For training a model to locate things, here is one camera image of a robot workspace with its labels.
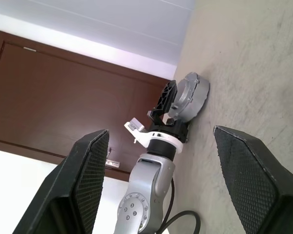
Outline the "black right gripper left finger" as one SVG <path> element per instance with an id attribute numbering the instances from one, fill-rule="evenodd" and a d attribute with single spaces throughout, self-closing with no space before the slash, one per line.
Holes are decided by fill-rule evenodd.
<path id="1" fill-rule="evenodd" d="M 108 130 L 76 141 L 69 155 L 44 179 L 14 233 L 92 233 L 103 190 L 108 143 Z"/>

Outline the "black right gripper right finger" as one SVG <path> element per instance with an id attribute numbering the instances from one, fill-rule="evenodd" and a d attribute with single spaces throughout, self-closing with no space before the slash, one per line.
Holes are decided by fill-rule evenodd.
<path id="1" fill-rule="evenodd" d="M 248 234 L 293 234 L 293 174 L 245 132 L 216 125 L 213 135 L 231 201 Z"/>

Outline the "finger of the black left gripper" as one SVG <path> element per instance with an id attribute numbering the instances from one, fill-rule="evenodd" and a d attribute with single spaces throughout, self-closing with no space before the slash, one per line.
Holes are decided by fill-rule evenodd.
<path id="1" fill-rule="evenodd" d="M 175 80 L 168 82 L 158 100 L 156 107 L 152 110 L 153 115 L 163 115 L 169 112 L 177 94 L 177 83 Z"/>

